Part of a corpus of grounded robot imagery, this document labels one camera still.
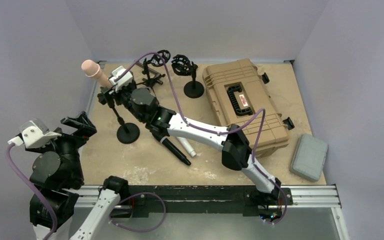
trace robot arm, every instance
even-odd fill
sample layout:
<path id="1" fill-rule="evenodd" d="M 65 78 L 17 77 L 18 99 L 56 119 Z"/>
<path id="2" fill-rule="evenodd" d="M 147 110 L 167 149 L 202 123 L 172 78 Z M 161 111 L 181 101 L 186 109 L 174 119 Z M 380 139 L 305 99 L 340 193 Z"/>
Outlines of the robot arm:
<path id="1" fill-rule="evenodd" d="M 202 123 L 199 121 L 195 121 L 189 118 L 186 118 L 188 123 L 191 123 L 195 126 L 213 130 L 216 132 L 226 132 L 229 131 L 230 128 L 222 127 L 222 126 L 214 126 L 206 123 Z M 247 153 L 248 157 L 245 159 L 233 159 L 234 156 L 232 154 L 236 149 L 232 142 L 228 142 L 229 135 L 217 135 L 215 133 L 206 132 L 203 130 L 199 130 L 193 128 L 186 124 L 181 118 L 180 114 L 173 115 L 169 121 L 170 127 L 167 129 L 167 132 L 170 136 L 182 137 L 190 140 L 194 140 L 196 142 L 211 146 L 217 149 L 219 152 L 222 152 L 222 163 L 229 169 L 238 170 L 240 167 L 240 171 L 245 174 L 256 186 L 257 190 L 262 193 L 271 193 L 275 186 L 270 182 L 272 180 L 275 182 L 275 177 L 271 175 L 269 172 L 264 169 L 263 166 L 258 161 L 253 163 L 251 149 L 248 149 Z M 262 170 L 268 178 L 263 176 L 258 169 Z"/>
<path id="2" fill-rule="evenodd" d="M 109 221 L 111 211 L 120 203 L 120 200 L 130 196 L 129 183 L 120 177 L 107 178 L 99 192 L 95 205 L 84 220 L 77 232 L 70 240 L 97 239 L 97 233 Z"/>
<path id="3" fill-rule="evenodd" d="M 77 117 L 66 117 L 61 123 L 76 129 L 72 134 L 61 128 L 50 131 L 39 119 L 26 122 L 19 128 L 20 134 L 8 141 L 16 146 L 24 144 L 28 152 L 39 153 L 32 166 L 29 181 L 47 200 L 56 216 L 56 232 L 50 238 L 64 240 L 69 237 L 69 228 L 74 206 L 79 197 L 65 189 L 80 189 L 84 184 L 79 148 L 86 144 L 96 128 L 85 112 Z M 34 195 L 30 200 L 30 222 L 37 239 L 44 239 L 53 226 L 48 208 Z"/>

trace beige work surface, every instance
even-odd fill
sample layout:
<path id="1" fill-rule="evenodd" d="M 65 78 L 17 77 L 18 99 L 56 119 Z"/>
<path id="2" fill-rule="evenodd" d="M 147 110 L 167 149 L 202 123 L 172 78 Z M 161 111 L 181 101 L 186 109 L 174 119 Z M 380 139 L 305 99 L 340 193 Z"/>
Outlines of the beige work surface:
<path id="1" fill-rule="evenodd" d="M 104 73 L 109 73 L 120 64 L 108 63 Z M 209 64 L 198 64 L 197 81 L 202 83 L 203 69 Z M 265 169 L 279 178 L 284 185 L 325 185 L 325 177 L 318 182 L 307 181 L 289 171 L 299 137 L 312 134 L 301 94 L 298 89 L 294 71 L 290 64 L 257 64 L 260 74 L 266 72 L 270 82 L 267 90 L 283 114 L 283 119 L 290 117 L 295 128 L 290 133 L 290 144 L 277 150 L 268 157 L 258 161 Z M 207 96 L 191 99 L 183 93 L 184 85 L 192 78 L 177 76 L 169 65 L 175 91 L 186 117 L 211 125 L 216 125 L 216 118 L 211 110 Z M 164 73 L 164 67 L 154 68 Z M 138 66 L 132 72 L 137 83 L 144 75 Z M 162 79 L 163 85 L 155 85 L 155 94 L 160 104 L 179 112 L 167 77 Z M 117 106 L 119 114 L 125 122 L 135 123 L 140 128 L 139 139 L 132 144 L 122 144 L 117 140 L 119 128 L 113 111 L 107 105 L 97 101 L 89 114 L 97 128 L 97 133 L 83 147 L 81 164 L 86 185 L 101 185 L 111 175 L 124 178 L 130 185 L 252 185 L 252 182 L 240 171 L 230 170 L 222 165 L 221 153 L 198 142 L 190 141 L 197 156 L 190 157 L 175 137 L 169 137 L 192 163 L 186 166 L 170 151 L 157 142 L 145 125 L 138 122 L 123 106 Z"/>

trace round black base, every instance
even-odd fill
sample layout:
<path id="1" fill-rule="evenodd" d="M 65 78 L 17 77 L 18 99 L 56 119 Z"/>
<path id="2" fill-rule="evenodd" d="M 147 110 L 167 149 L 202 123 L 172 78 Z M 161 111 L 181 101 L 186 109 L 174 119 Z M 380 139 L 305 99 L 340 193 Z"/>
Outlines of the round black base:
<path id="1" fill-rule="evenodd" d="M 139 131 L 139 127 L 136 124 L 128 122 L 125 124 L 128 132 L 126 132 L 122 126 L 120 126 L 117 130 L 117 139 L 122 144 L 131 144 L 134 141 L 138 140 L 141 131 Z"/>
<path id="2" fill-rule="evenodd" d="M 199 81 L 195 82 L 195 89 L 193 86 L 193 81 L 190 81 L 186 83 L 186 85 L 183 88 L 183 92 L 186 96 L 188 96 L 191 99 L 197 99 L 201 97 L 204 94 L 204 86 Z"/>

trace gray wall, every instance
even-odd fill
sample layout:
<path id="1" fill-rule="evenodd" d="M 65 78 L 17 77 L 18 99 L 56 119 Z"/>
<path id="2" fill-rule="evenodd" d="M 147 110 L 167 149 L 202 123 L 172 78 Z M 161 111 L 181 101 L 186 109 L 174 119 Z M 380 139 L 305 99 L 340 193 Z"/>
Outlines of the gray wall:
<path id="1" fill-rule="evenodd" d="M 35 239 L 33 193 L 5 160 L 6 141 L 39 117 L 49 128 L 84 110 L 92 82 L 80 70 L 91 52 L 63 0 L 0 0 L 0 239 Z M 35 153 L 13 152 L 30 176 Z"/>
<path id="2" fill-rule="evenodd" d="M 195 61 L 295 59 L 328 0 L 66 0 L 98 60 L 168 49 Z"/>
<path id="3" fill-rule="evenodd" d="M 329 1 L 294 69 L 351 238 L 384 239 L 384 1 Z"/>

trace purple cable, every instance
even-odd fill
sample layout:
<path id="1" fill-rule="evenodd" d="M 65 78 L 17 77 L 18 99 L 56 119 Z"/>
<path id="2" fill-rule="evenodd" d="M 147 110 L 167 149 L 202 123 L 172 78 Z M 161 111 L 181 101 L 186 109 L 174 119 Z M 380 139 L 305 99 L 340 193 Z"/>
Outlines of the purple cable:
<path id="1" fill-rule="evenodd" d="M 163 224 L 164 219 L 166 219 L 166 214 L 167 214 L 166 205 L 164 204 L 164 201 L 163 201 L 163 199 L 160 196 L 158 196 L 157 194 L 152 193 L 152 192 L 144 191 L 144 192 L 139 192 L 139 193 L 133 194 L 133 195 L 131 195 L 131 196 L 121 200 L 120 204 L 124 203 L 125 201 L 127 201 L 129 199 L 132 199 L 134 197 L 142 195 L 142 194 L 152 195 L 152 196 L 156 197 L 162 203 L 162 208 L 163 208 L 164 212 L 162 213 L 162 218 L 161 218 L 161 220 L 159 221 L 159 223 L 157 225 L 155 225 L 155 226 L 153 226 L 151 228 L 147 228 L 147 229 L 136 229 L 136 228 L 131 228 L 131 227 L 128 227 L 128 226 L 124 226 L 124 225 L 118 224 L 117 222 L 115 222 L 114 220 L 111 219 L 111 216 L 109 216 L 109 221 L 112 224 L 114 224 L 115 226 L 119 227 L 119 228 L 126 229 L 126 230 L 129 230 L 129 231 L 132 231 L 132 232 L 136 232 L 136 233 L 146 233 L 146 232 L 150 232 L 150 231 L 153 231 L 153 230 L 157 229 L 161 224 Z"/>
<path id="2" fill-rule="evenodd" d="M 217 131 L 214 131 L 214 130 L 210 130 L 210 129 L 206 129 L 206 128 L 203 128 L 203 127 L 200 127 L 200 126 L 196 126 L 196 125 L 193 125 L 191 123 L 189 123 L 185 116 L 183 115 L 183 111 L 182 111 L 182 108 L 180 106 L 180 103 L 179 103 L 179 99 L 177 97 L 177 94 L 176 94 L 176 91 L 175 91 L 175 87 L 173 86 L 173 82 L 172 82 L 172 78 L 170 77 L 170 73 L 169 73 L 169 68 L 167 67 L 167 64 L 166 62 L 164 61 L 164 59 L 161 57 L 161 55 L 157 52 L 148 52 L 146 54 L 144 54 L 143 56 L 141 56 L 140 58 L 136 59 L 127 69 L 126 71 L 124 71 L 119 77 L 117 77 L 117 79 L 115 80 L 115 82 L 117 82 L 118 80 L 120 80 L 122 77 L 124 77 L 124 75 L 126 75 L 134 66 L 136 63 L 138 63 L 142 58 L 148 56 L 148 55 L 157 55 L 161 58 L 162 60 L 162 63 L 164 65 L 164 68 L 165 68 L 165 72 L 167 73 L 167 78 L 168 78 L 168 83 L 170 84 L 170 88 L 171 88 L 171 91 L 173 92 L 173 96 L 174 96 L 174 100 L 176 101 L 176 105 L 177 105 L 177 109 L 179 111 L 179 114 L 180 114 L 180 117 L 181 119 L 188 125 L 188 126 L 191 126 L 195 129 L 198 129 L 198 130 L 201 130 L 201 131 L 204 131 L 204 132 L 207 132 L 207 133 L 212 133 L 212 134 L 217 134 L 217 135 L 226 135 L 226 134 L 233 134 L 233 133 L 236 133 L 240 130 L 242 130 L 243 128 L 245 128 L 246 126 L 248 126 L 252 121 L 254 121 L 254 119 L 257 118 L 257 116 L 262 112 L 262 118 L 261 118 L 261 123 L 260 123 L 260 126 L 259 126 L 259 129 L 258 129 L 258 134 L 257 134 L 257 138 L 255 139 L 255 144 L 254 144 L 254 148 L 252 149 L 252 164 L 254 165 L 254 167 L 257 169 L 257 171 L 262 174 L 266 179 L 268 179 L 276 188 L 278 188 L 280 190 L 280 192 L 282 193 L 284 199 L 286 200 L 287 199 L 287 196 L 285 194 L 285 192 L 282 190 L 282 188 L 277 184 L 275 183 L 273 180 L 271 180 L 269 178 L 269 176 L 267 176 L 257 165 L 255 165 L 254 163 L 256 162 L 256 149 L 257 149 L 257 145 L 258 145 L 258 141 L 260 139 L 260 135 L 261 135 L 261 132 L 263 130 L 263 124 L 264 124 L 264 119 L 266 117 L 266 109 L 265 108 L 260 108 L 252 117 L 249 121 L 247 121 L 244 125 L 234 129 L 234 130 L 231 130 L 231 131 L 225 131 L 225 132 L 217 132 Z M 287 208 L 288 208 L 288 205 L 285 203 L 285 208 L 284 208 L 284 214 L 282 214 L 282 216 L 279 218 L 279 221 L 277 221 L 276 223 L 273 223 L 273 224 L 277 224 L 279 223 L 283 217 L 285 216 L 286 214 L 286 211 L 287 211 Z"/>
<path id="3" fill-rule="evenodd" d="M 47 240 L 57 230 L 57 215 L 55 215 L 51 204 L 49 204 L 48 200 L 46 200 L 46 198 L 39 191 L 39 189 L 35 187 L 35 185 L 33 185 L 33 183 L 29 181 L 29 179 L 27 179 L 27 177 L 20 171 L 20 169 L 14 163 L 13 159 L 11 158 L 10 151 L 15 145 L 15 143 L 11 143 L 6 149 L 6 160 L 8 160 L 8 163 L 11 166 L 12 170 L 14 170 L 17 176 L 34 192 L 34 194 L 37 196 L 37 198 L 39 198 L 39 200 L 42 202 L 42 204 L 45 206 L 46 210 L 50 214 L 50 218 L 52 219 L 52 229 L 43 238 L 43 240 Z"/>

